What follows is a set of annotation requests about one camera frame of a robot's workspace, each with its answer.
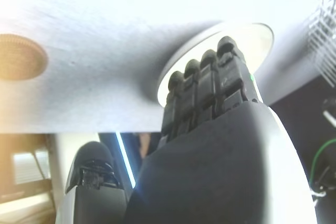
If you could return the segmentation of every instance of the light strip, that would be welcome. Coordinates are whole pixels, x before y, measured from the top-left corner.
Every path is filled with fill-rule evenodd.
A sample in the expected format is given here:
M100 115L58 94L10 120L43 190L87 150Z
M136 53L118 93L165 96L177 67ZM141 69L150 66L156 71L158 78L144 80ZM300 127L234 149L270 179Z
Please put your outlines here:
M122 157L124 159L124 163L125 163L125 166L126 166L128 177L130 178L132 188L134 188L135 187L135 179L134 179L134 176L133 176L133 173L132 173L130 161L128 160L127 153L126 153L125 146L124 146L124 143L122 141L120 132L116 132L115 135L117 136L117 140L118 140L118 143L119 143L119 147L120 147L120 150L121 150Z

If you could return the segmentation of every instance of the wire rack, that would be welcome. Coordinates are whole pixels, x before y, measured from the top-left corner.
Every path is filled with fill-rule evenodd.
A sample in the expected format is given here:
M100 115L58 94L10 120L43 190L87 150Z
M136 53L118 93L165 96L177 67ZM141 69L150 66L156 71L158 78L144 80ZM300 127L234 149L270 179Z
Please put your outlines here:
M336 86L336 0L321 0L310 17L310 58L326 81Z

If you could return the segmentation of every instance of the robotic hand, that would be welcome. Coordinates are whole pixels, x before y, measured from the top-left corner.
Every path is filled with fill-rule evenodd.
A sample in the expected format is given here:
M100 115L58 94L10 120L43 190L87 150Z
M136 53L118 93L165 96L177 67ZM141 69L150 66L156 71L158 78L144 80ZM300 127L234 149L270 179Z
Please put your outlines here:
M296 150L253 80L229 37L190 61L170 78L160 148L145 159L127 207L116 184L85 187L81 171L66 195L75 217L60 221L64 201L58 223L316 223ZM95 200L81 196L86 190Z

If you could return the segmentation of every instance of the white cable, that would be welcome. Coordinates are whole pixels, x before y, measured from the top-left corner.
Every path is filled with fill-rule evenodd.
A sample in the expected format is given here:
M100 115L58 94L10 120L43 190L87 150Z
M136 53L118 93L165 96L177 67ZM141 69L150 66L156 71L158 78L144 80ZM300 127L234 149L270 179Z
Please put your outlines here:
M118 140L118 143L119 143L119 147L120 147L120 150L121 150L122 157L124 159L124 163L125 163L125 166L126 166L128 177L130 178L132 188L134 188L135 187L135 179L134 179L134 176L133 176L133 173L132 173L132 168L131 168L131 165L130 165L130 161L128 160L127 153L126 153L125 146L124 146L124 143L122 141L120 132L116 132L115 135L117 136L117 140Z

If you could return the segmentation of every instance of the green cable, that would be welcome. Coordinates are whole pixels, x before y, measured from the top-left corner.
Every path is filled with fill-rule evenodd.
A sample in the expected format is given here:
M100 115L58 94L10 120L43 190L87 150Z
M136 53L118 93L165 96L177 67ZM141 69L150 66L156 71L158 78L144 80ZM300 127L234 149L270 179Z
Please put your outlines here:
M316 162L318 157L320 156L321 152L323 152L323 150L330 144L332 143L336 143L336 139L332 139L327 141L326 143L324 143L316 152L314 159L313 159L313 163L311 165L311 171L310 171L310 179L309 179L309 184L312 185L313 181L314 181L314 173L315 173L315 167L316 167Z

